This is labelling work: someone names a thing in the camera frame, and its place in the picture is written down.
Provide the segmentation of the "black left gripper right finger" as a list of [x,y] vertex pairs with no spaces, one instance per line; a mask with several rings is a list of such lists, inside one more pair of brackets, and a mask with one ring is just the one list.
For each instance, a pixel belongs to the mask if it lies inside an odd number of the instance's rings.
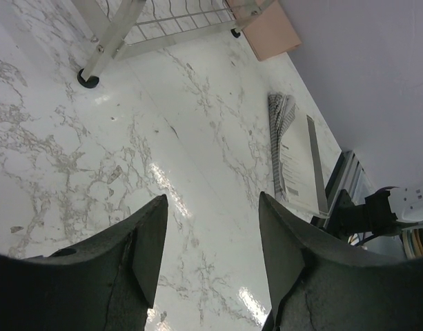
[[271,310],[265,330],[423,330],[423,257],[349,245],[259,196]]

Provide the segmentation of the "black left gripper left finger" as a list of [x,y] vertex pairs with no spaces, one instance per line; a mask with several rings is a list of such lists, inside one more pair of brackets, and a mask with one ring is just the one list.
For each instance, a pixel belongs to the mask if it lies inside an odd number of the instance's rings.
[[143,330],[168,222],[160,195],[48,257],[0,254],[0,330]]

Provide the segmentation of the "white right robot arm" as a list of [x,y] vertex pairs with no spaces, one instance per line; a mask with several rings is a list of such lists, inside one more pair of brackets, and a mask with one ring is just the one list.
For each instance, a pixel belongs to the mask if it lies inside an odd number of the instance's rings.
[[385,187],[353,203],[349,193],[340,190],[326,225],[334,237],[346,240],[368,232],[375,237],[392,237],[404,230],[423,228],[423,184],[409,188]]

